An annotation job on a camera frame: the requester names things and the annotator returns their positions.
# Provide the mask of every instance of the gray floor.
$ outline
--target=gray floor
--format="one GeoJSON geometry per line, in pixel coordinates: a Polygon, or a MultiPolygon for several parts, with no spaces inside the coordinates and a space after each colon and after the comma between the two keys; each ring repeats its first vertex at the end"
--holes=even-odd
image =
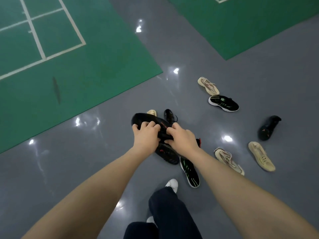
{"type": "MultiPolygon", "coordinates": [[[[0,155],[0,238],[21,237],[78,184],[125,153],[133,145],[134,113],[156,109],[162,116],[166,108],[201,137],[205,151],[221,146],[231,152],[248,179],[319,229],[319,16],[225,61],[167,0],[111,2],[132,30],[141,23],[137,35],[164,72],[0,155]],[[240,110],[208,104],[200,76],[217,83],[240,110]],[[282,118],[272,138],[261,142],[275,173],[264,172],[247,148],[270,115],[282,118]]],[[[192,189],[180,166],[152,155],[99,238],[121,238],[130,222],[145,221],[150,195],[171,178],[179,181],[178,196],[203,238],[240,237],[203,179],[192,189]]]]}

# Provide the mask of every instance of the forearm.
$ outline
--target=forearm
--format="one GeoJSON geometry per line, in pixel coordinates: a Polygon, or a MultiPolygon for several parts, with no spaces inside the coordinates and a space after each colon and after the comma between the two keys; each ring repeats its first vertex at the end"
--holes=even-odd
{"type": "Polygon", "coordinates": [[[130,149],[75,188],[23,238],[96,238],[144,159],[130,149]]]}
{"type": "Polygon", "coordinates": [[[319,234],[276,197],[203,150],[189,155],[244,238],[314,238],[319,234]]]}

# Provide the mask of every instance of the pants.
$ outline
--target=pants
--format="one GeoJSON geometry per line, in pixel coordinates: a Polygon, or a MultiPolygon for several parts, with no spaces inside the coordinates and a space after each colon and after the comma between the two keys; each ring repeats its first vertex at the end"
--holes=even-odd
{"type": "Polygon", "coordinates": [[[158,228],[154,223],[133,222],[128,225],[124,239],[202,238],[185,204],[171,187],[154,192],[148,206],[158,228]]]}

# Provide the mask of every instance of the person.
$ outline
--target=person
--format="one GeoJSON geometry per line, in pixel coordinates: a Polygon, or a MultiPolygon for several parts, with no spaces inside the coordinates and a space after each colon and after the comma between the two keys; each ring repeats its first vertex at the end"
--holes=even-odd
{"type": "MultiPolygon", "coordinates": [[[[134,171],[157,148],[159,131],[154,122],[143,122],[140,130],[134,124],[133,147],[69,193],[23,239],[97,238],[134,171]]],[[[319,232],[282,201],[199,148],[191,131],[174,123],[166,132],[174,140],[165,142],[197,167],[243,238],[319,238],[319,232]]],[[[172,180],[150,198],[156,225],[134,222],[125,237],[201,238],[174,189],[172,180]]]]}

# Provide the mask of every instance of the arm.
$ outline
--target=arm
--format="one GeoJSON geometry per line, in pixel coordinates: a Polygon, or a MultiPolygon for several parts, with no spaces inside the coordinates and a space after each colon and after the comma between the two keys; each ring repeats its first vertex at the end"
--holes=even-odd
{"type": "Polygon", "coordinates": [[[177,123],[167,140],[201,172],[218,203],[244,238],[319,238],[318,231],[272,194],[198,148],[194,134],[177,123]]]}
{"type": "Polygon", "coordinates": [[[133,125],[134,145],[45,214],[23,239],[97,238],[137,167],[158,146],[160,125],[133,125]]]}

